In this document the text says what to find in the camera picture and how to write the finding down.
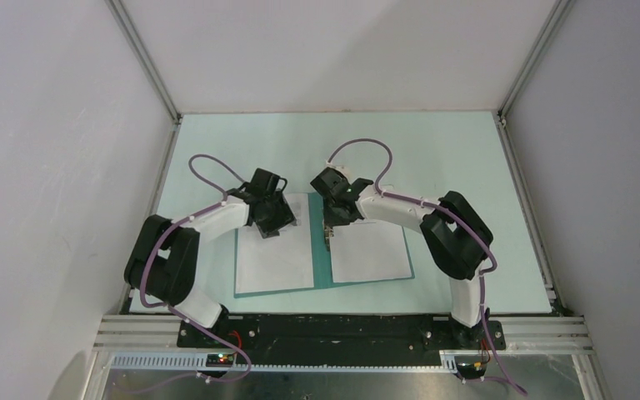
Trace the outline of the metal folder clip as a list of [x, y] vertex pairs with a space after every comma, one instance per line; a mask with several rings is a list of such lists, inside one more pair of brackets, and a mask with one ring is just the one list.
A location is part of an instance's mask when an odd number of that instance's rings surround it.
[[331, 239], [332, 239], [333, 236], [334, 236], [333, 227], [327, 225], [326, 223], [324, 223], [323, 224], [323, 237], [324, 237], [325, 247], [326, 247], [328, 252], [331, 251]]

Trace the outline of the printed white paper sheet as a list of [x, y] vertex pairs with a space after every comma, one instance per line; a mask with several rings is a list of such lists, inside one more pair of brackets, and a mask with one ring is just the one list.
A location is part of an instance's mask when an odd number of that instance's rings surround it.
[[277, 236], [263, 238], [254, 226], [237, 230], [236, 298], [315, 287], [309, 195], [292, 193], [287, 200], [296, 222], [283, 227]]

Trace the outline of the white paper sheet stack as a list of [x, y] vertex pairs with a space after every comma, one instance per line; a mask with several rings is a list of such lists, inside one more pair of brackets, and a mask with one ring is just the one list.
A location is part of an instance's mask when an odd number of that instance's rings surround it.
[[334, 227], [329, 251], [334, 283], [373, 283], [414, 277], [404, 230], [389, 222], [360, 220]]

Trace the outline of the teal plastic folder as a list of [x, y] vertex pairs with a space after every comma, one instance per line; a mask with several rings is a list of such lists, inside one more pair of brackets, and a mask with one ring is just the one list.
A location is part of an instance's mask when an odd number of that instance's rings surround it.
[[332, 265], [330, 252], [327, 251], [323, 237], [323, 201], [316, 193], [308, 193], [309, 195], [309, 220], [311, 227], [311, 244], [312, 244], [312, 260], [313, 260], [313, 276], [315, 287], [310, 289], [298, 290], [319, 290], [338, 288], [342, 286], [357, 285], [363, 283], [335, 283], [332, 278]]

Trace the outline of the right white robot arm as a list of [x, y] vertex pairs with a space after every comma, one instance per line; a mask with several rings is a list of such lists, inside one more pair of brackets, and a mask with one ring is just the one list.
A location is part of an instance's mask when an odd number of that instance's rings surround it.
[[377, 220], [422, 234], [432, 260], [449, 278], [452, 340], [461, 348], [481, 341], [493, 345], [484, 276], [495, 267], [483, 267], [486, 260], [496, 261], [490, 249], [493, 234], [461, 193], [449, 191], [432, 202], [366, 178], [350, 182], [335, 167], [325, 167], [311, 186], [322, 198], [323, 221], [330, 228]]

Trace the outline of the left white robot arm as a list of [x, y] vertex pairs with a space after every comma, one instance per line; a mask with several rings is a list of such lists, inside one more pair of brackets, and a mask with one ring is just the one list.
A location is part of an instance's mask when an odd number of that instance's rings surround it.
[[156, 298], [158, 306], [199, 325], [197, 335], [208, 346], [222, 346], [230, 336], [229, 323], [220, 318], [227, 309], [196, 282], [199, 248], [244, 227], [256, 227], [263, 239], [279, 235], [296, 222], [284, 195], [287, 184], [285, 177], [258, 168], [250, 181], [189, 216], [174, 220], [153, 214], [138, 234], [124, 281], [139, 291], [145, 307], [152, 306], [147, 297]]

